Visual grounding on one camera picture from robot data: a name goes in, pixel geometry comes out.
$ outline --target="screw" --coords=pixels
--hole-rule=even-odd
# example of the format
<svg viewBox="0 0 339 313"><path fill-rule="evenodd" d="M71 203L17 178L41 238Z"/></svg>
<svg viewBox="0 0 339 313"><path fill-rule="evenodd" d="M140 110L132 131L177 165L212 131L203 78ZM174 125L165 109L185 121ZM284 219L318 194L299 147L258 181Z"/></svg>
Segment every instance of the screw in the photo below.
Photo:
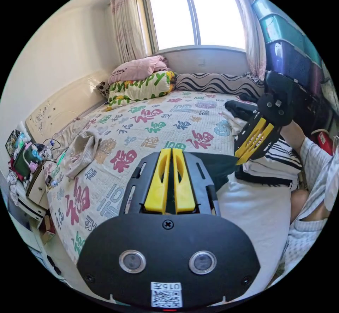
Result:
<svg viewBox="0 0 339 313"><path fill-rule="evenodd" d="M165 229L171 229L171 228L173 228L174 223L173 223L172 220L165 220L165 221L162 223L162 226L163 226L163 228L165 228Z"/></svg>
<svg viewBox="0 0 339 313"><path fill-rule="evenodd" d="M94 276L91 275L91 274L87 274L87 275L85 276L85 281L86 281L86 282L89 282L89 283L94 283L94 281L95 281Z"/></svg>
<svg viewBox="0 0 339 313"><path fill-rule="evenodd" d="M248 286L252 282L252 277L250 275L247 275L241 280L242 286Z"/></svg>

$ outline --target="bedspread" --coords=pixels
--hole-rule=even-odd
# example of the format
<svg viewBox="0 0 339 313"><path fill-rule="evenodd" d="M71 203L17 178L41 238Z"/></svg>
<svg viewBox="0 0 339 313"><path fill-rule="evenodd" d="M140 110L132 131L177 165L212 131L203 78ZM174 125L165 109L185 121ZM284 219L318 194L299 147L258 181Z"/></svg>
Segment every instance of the bedspread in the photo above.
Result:
<svg viewBox="0 0 339 313"><path fill-rule="evenodd" d="M86 237L119 213L125 187L139 161L162 148L233 155L232 129L221 112L237 96L173 91L161 98L139 101L86 116L83 130L101 137L95 159L74 180L61 162L47 163L45 177L58 181L47 191L52 220L76 264Z"/></svg>

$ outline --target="window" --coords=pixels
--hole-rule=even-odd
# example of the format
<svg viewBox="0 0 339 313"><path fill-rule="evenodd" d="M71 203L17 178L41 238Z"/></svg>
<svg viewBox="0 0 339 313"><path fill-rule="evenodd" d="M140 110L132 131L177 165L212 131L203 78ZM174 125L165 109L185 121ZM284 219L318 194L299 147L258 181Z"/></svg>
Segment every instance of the window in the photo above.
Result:
<svg viewBox="0 0 339 313"><path fill-rule="evenodd" d="M245 49L235 0L145 0L153 51L181 46Z"/></svg>

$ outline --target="window frame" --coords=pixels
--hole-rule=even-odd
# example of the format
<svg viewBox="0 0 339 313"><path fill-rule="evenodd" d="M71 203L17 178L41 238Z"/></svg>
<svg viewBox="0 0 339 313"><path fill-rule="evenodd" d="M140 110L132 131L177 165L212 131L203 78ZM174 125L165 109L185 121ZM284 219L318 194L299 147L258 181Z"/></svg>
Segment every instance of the window frame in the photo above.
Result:
<svg viewBox="0 0 339 313"><path fill-rule="evenodd" d="M193 0L187 0L187 3L188 3L190 15L191 15L194 45L169 47L169 48L159 50L158 45L157 45L155 25L154 25L154 19L153 19L153 13L152 13L152 7L151 7L150 0L142 0L142 1L143 1L143 7L145 11L145 16L146 16L146 24L147 24L147 30L148 30L148 35L149 35L150 46L151 46L153 55L167 53L167 52L189 50L189 49L199 49L199 48L201 49L226 49L226 50L232 50L232 51L243 52L243 53L246 52L246 50L243 48L236 48L236 47L229 47L229 46L216 46L216 45L202 45L201 39L200 39L199 22L198 22L198 17L197 17L197 13L196 13Z"/></svg>

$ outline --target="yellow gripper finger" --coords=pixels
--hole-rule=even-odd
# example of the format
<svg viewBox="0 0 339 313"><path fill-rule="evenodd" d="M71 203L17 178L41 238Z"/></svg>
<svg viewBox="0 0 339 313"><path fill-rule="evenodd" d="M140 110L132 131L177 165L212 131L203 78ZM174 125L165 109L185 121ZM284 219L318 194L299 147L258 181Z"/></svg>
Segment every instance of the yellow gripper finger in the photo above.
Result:
<svg viewBox="0 0 339 313"><path fill-rule="evenodd" d="M170 172L171 149L162 149L156 164L153 179L145 201L148 212L164 214L167 203L168 174Z"/></svg>
<svg viewBox="0 0 339 313"><path fill-rule="evenodd" d="M257 125L254 127L247 140L237 149L235 156L239 158L237 165L246 163L258 147L267 138L269 133L273 130L274 126L269 123L264 129L266 120L261 118Z"/></svg>
<svg viewBox="0 0 339 313"><path fill-rule="evenodd" d="M190 177L186 168L183 151L178 148L173 149L173 169L176 214L183 212L192 212L195 209L195 201L192 192Z"/></svg>

